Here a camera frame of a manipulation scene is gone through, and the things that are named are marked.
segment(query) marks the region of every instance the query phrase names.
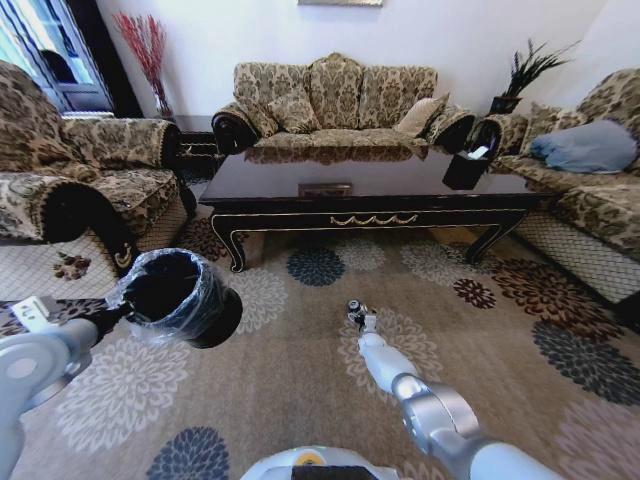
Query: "small object on table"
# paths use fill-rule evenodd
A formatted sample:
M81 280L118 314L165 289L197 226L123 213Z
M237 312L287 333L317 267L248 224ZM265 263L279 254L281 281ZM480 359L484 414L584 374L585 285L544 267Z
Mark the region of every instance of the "small object on table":
M453 190L473 190L491 162L482 157L488 150L483 146L472 153L456 153L442 182Z
M346 197L353 192L350 183L301 183L298 195L302 198Z

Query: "coffee table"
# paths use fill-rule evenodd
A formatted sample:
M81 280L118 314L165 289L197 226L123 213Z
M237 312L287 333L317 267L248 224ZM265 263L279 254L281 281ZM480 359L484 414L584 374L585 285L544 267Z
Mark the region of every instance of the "coffee table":
M433 148L254 147L225 160L200 203L233 272L244 231L487 226L467 251L474 263L552 195L477 165Z

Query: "table leg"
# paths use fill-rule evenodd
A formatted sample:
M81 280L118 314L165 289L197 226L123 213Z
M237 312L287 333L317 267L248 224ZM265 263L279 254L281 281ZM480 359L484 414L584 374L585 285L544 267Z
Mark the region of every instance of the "table leg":
M244 269L244 248L235 238L235 232L232 226L224 222L216 221L215 215L211 217L211 228L218 239L222 242L231 257L231 271L234 273L241 272Z
M467 250L467 262L477 263L482 260L485 252L507 233L516 228L525 216L526 213L523 213L522 215L511 217L498 225L491 225L487 228Z

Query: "white wall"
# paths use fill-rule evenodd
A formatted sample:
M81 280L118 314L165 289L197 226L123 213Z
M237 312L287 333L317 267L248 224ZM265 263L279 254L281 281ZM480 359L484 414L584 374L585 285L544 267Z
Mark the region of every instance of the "white wall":
M440 74L436 94L478 113L509 81L531 36L560 47L583 38L607 0L385 0L383 8L298 6L296 0L98 0L147 115L151 90L111 15L152 14L167 30L165 83L176 114L212 114L232 100L240 61L310 63L339 51L365 64L418 64ZM548 91L544 74L525 96Z
M609 0L544 100L575 108L611 72L640 67L639 25L638 0Z

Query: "picture frame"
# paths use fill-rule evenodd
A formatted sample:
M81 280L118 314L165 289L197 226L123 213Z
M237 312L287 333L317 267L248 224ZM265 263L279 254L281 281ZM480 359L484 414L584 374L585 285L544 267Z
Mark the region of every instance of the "picture frame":
M384 0L298 0L298 5L347 5L355 7L382 7Z
M301 198L348 197L353 192L351 183L300 183L298 196Z

